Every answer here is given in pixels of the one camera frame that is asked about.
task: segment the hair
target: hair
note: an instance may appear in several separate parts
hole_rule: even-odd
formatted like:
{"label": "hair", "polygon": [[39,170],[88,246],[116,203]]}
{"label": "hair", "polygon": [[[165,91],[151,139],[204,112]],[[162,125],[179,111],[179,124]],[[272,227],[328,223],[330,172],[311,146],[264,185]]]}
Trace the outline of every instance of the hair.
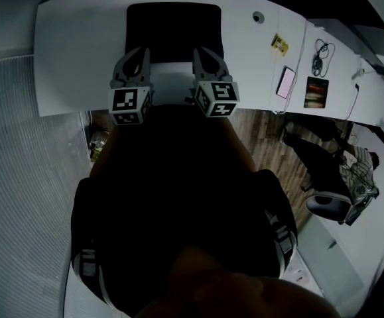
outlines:
{"label": "hair", "polygon": [[380,164],[379,156],[374,152],[370,152],[370,155],[371,155],[371,161],[373,162],[373,170],[375,170]]}

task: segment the white table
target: white table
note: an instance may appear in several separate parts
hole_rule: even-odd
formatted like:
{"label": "white table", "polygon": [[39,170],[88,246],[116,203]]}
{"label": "white table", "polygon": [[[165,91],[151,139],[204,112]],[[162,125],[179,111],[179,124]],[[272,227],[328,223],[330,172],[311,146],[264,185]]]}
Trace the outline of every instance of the white table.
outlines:
{"label": "white table", "polygon": [[[239,84],[239,106],[284,111],[285,100],[275,92],[284,66],[296,70],[306,23],[288,9],[266,0],[51,0],[38,7],[34,39],[40,116],[107,109],[113,67],[124,55],[127,8],[134,3],[159,1],[218,5],[222,9],[224,60]],[[263,24],[253,20],[255,11],[264,14]],[[198,25],[190,25],[190,30],[200,31]],[[271,47],[276,33],[289,43],[285,57]],[[312,76],[317,38],[333,42],[336,52],[326,76],[330,81],[326,108],[305,109],[306,78]],[[384,83],[376,74],[352,82],[358,67],[359,60],[348,47],[308,23],[287,111],[344,119],[355,98],[357,82],[360,93],[350,120],[378,125],[384,119]],[[191,63],[153,64],[151,69],[154,105],[181,103],[189,95],[194,78]]]}

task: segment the round hole in desk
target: round hole in desk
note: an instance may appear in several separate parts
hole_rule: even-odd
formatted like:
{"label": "round hole in desk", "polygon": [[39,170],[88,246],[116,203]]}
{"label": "round hole in desk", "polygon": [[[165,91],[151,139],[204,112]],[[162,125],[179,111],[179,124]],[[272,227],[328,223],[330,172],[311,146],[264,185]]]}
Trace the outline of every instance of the round hole in desk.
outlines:
{"label": "round hole in desk", "polygon": [[257,24],[262,24],[265,20],[264,15],[258,11],[253,12],[252,18]]}

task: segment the smartphone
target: smartphone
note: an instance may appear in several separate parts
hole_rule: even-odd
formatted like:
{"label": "smartphone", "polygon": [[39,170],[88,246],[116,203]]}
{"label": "smartphone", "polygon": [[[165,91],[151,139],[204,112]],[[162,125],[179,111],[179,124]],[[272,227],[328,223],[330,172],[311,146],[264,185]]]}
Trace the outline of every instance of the smartphone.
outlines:
{"label": "smartphone", "polygon": [[290,68],[285,67],[283,72],[282,80],[280,81],[279,88],[277,89],[276,94],[279,97],[287,98],[292,87],[293,79],[295,78],[295,72]]}

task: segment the wooden floor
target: wooden floor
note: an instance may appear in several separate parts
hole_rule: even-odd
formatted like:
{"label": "wooden floor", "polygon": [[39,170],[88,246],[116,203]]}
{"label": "wooden floor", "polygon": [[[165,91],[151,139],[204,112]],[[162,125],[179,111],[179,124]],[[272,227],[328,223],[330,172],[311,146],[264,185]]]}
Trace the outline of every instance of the wooden floor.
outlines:
{"label": "wooden floor", "polygon": [[[268,111],[238,109],[230,121],[242,143],[250,151],[257,169],[272,170],[278,177],[290,201],[299,229],[310,216],[304,200],[311,191],[304,193],[301,190],[301,186],[310,184],[310,178],[293,149],[279,142],[286,117],[287,114],[275,115]],[[93,111],[92,119],[99,130],[111,132],[113,123],[107,111]],[[348,124],[347,121],[337,122],[336,126],[345,130]],[[329,152],[338,149],[334,142],[322,142],[316,135],[302,127],[298,128],[298,134],[307,141],[320,144]]]}

